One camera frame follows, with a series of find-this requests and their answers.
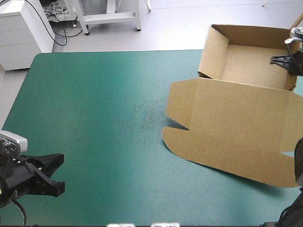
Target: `gray floor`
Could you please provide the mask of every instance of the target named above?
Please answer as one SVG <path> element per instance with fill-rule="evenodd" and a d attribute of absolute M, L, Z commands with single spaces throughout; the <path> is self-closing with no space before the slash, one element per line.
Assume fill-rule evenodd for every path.
<path fill-rule="evenodd" d="M 90 35 L 70 38 L 65 47 L 54 45 L 54 52 L 197 50 L 204 46 L 211 24 L 239 24 L 289 28 L 303 11 L 303 0 L 151 0 L 149 12 L 140 0 L 142 31 L 135 23 L 90 26 Z M 82 0 L 87 14 L 104 12 L 106 0 Z M 133 8 L 124 0 L 120 10 Z M 80 31 L 65 24 L 69 35 Z M 5 72 L 0 67 L 0 128 L 18 94 L 27 70 Z"/>

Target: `green table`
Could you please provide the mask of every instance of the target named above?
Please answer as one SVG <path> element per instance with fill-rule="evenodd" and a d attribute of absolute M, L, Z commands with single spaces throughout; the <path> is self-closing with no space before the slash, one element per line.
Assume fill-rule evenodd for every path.
<path fill-rule="evenodd" d="M 26 137 L 28 155 L 63 153 L 58 197 L 19 201 L 30 224 L 275 221 L 299 194 L 185 161 L 162 141 L 181 127 L 166 114 L 172 82 L 197 77 L 201 51 L 38 55 L 4 129 Z M 2 224 L 20 224 L 12 204 Z"/>

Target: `open cardboard box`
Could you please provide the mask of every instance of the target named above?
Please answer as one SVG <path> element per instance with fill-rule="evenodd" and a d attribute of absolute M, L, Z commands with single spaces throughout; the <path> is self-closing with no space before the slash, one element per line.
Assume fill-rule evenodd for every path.
<path fill-rule="evenodd" d="M 212 25 L 200 78 L 171 85 L 167 115 L 188 130 L 166 127 L 176 155 L 255 181 L 297 186 L 294 151 L 303 136 L 303 98 L 296 76 L 271 65 L 287 54 L 288 29 Z M 298 49 L 294 44 L 292 50 Z"/>

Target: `white drawer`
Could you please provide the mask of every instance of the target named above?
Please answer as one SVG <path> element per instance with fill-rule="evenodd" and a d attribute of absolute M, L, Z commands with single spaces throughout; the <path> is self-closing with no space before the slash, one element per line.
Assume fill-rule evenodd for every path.
<path fill-rule="evenodd" d="M 28 29 L 22 15 L 0 17 L 0 32 Z"/>
<path fill-rule="evenodd" d="M 35 39 L 30 30 L 0 32 L 0 46 L 32 44 Z"/>
<path fill-rule="evenodd" d="M 0 64 L 5 70 L 29 68 L 34 57 L 41 53 L 37 44 L 0 47 Z"/>

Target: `cardboard box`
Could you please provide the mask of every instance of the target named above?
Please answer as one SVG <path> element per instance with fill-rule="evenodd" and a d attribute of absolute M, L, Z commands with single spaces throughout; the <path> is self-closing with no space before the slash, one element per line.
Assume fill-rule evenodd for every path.
<path fill-rule="evenodd" d="M 179 157 L 255 181 L 297 186 L 294 151 L 303 136 L 303 98 L 296 76 L 277 65 L 289 30 L 213 25 L 200 78 L 171 85 L 167 115 L 187 130 L 166 127 L 163 138 Z"/>

